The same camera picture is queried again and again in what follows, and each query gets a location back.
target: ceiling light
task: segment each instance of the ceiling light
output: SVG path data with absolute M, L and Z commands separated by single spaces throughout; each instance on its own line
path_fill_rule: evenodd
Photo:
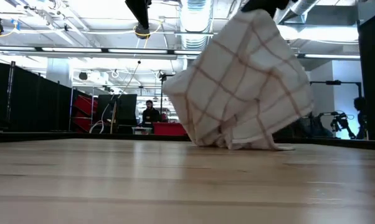
M 321 55 L 321 54 L 305 54 L 305 58 L 330 58 L 330 59 L 361 59 L 359 55 Z
M 175 50 L 174 53 L 177 55 L 199 55 L 201 50 Z
M 43 51 L 55 52 L 102 52 L 101 49 L 96 48 L 68 48 L 68 47 L 43 47 Z
M 27 50 L 27 51 L 36 51 L 34 47 L 11 47 L 11 46 L 0 46 L 0 50 Z
M 126 54 L 166 54 L 167 50 L 150 50 L 150 49 L 108 49 L 110 53 Z

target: air duct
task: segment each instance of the air duct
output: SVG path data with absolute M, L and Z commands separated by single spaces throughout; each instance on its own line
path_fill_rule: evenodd
M 181 0 L 181 32 L 210 32 L 214 0 Z M 202 50 L 208 36 L 188 34 L 182 36 L 182 47 Z
M 320 0 L 298 0 L 289 9 L 286 10 L 284 15 L 279 19 L 279 23 L 286 22 L 298 16 L 302 16 L 302 23 L 305 23 L 306 15 Z

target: ceiling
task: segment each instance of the ceiling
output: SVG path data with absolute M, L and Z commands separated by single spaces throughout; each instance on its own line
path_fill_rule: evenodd
M 33 46 L 33 47 L 113 47 L 113 48 L 148 48 L 148 49 L 181 49 L 181 35 L 176 34 L 181 30 L 179 20 L 179 6 L 172 1 L 155 1 L 148 9 L 150 30 L 152 33 L 147 43 L 136 37 L 132 30 L 137 25 L 137 20 L 122 0 L 0 0 L 0 18 L 4 26 L 4 34 L 13 32 L 6 37 L 0 37 L 0 45 Z M 231 13 L 237 10 L 241 0 L 213 0 L 213 15 L 210 32 L 217 33 L 226 24 Z M 321 0 L 308 14 L 308 22 L 315 21 L 317 14 L 331 9 L 341 9 L 343 12 L 355 7 L 355 0 Z M 26 10 L 24 6 L 44 9 L 44 16 L 37 15 L 34 10 Z M 14 30 L 12 20 L 18 22 L 17 30 Z M 326 25 L 333 26 L 333 21 Z M 341 16 L 335 19 L 335 23 L 341 26 Z M 311 26 L 296 25 L 292 27 L 298 30 L 318 27 L 321 22 L 314 22 Z M 330 33 L 319 30 L 319 34 L 338 37 L 342 34 Z M 341 40 L 312 40 L 304 36 L 298 36 L 288 41 L 296 52 L 311 54 L 358 54 L 359 49 L 356 39 Z M 36 73 L 45 75 L 47 55 L 20 56 L 0 55 L 0 62 L 9 63 L 16 61 L 20 67 L 24 67 Z M 129 58 L 91 58 L 73 57 L 70 64 L 74 71 L 76 84 L 95 84 L 94 79 L 81 81 L 78 78 L 80 72 L 107 73 L 108 82 L 116 85 L 159 85 L 156 78 L 158 72 L 173 73 L 181 71 L 186 63 L 181 58 L 142 58 L 142 64 L 131 79 L 131 73 L 135 69 L 140 56 L 132 55 Z M 327 60 L 302 59 L 301 63 L 306 70 L 312 70 Z

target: towel with red grid lines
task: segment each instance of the towel with red grid lines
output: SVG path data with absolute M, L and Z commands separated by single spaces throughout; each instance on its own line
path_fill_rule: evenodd
M 198 146 L 292 149 L 272 134 L 313 107 L 307 74 L 264 10 L 237 13 L 163 92 Z

